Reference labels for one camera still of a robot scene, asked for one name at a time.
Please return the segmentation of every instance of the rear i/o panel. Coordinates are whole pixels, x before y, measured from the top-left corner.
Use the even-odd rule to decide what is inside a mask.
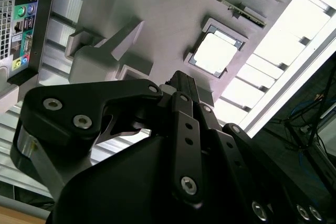
[[[29,64],[38,0],[0,0],[0,67],[10,78]]]

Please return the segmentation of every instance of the silver screw head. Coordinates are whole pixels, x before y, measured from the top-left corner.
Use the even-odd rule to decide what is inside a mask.
[[[48,98],[46,100],[43,101],[43,106],[47,109],[47,110],[52,110],[52,111],[56,111],[56,110],[60,110],[63,105],[60,101],[58,101],[57,99],[54,98]]]
[[[262,205],[256,201],[252,202],[252,210],[261,221],[267,221],[267,215]]]
[[[309,215],[303,207],[301,207],[300,205],[296,205],[296,209],[298,210],[299,214],[303,219],[309,220]]]
[[[203,108],[206,112],[209,112],[209,113],[211,112],[211,109],[208,106],[204,105]]]
[[[181,179],[181,186],[183,190],[189,195],[195,195],[197,192],[197,186],[195,181],[189,177],[183,177]]]
[[[150,85],[148,88],[149,88],[150,91],[152,91],[154,93],[158,92],[158,89],[156,87],[152,86],[152,85]]]
[[[73,119],[74,125],[78,128],[87,130],[89,127],[92,126],[91,119],[86,115],[76,115]]]
[[[180,97],[181,97],[181,99],[182,99],[183,101],[186,101],[186,102],[188,101],[188,98],[185,97],[184,95],[181,94]]]
[[[236,133],[240,133],[240,129],[237,126],[232,126],[232,130]]]
[[[319,212],[317,212],[317,210],[315,208],[310,206],[309,210],[317,220],[322,221],[322,216],[320,215]]]

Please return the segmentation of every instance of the black mount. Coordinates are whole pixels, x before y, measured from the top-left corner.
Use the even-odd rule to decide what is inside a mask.
[[[92,166],[92,147],[151,130]],[[219,125],[193,78],[40,87],[25,97],[11,158],[54,197],[48,223],[325,223],[235,124]]]

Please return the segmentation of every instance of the ethernet port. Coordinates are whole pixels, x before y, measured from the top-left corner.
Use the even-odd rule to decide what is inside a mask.
[[[18,21],[15,23],[15,27],[14,27],[14,30],[15,30],[15,34],[18,34],[18,33],[22,33],[23,31],[23,28],[24,28],[24,21]]]

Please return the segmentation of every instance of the wooden surface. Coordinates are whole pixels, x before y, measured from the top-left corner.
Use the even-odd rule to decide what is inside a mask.
[[[45,220],[41,220],[8,208],[0,207],[1,224],[45,224],[45,222]]]

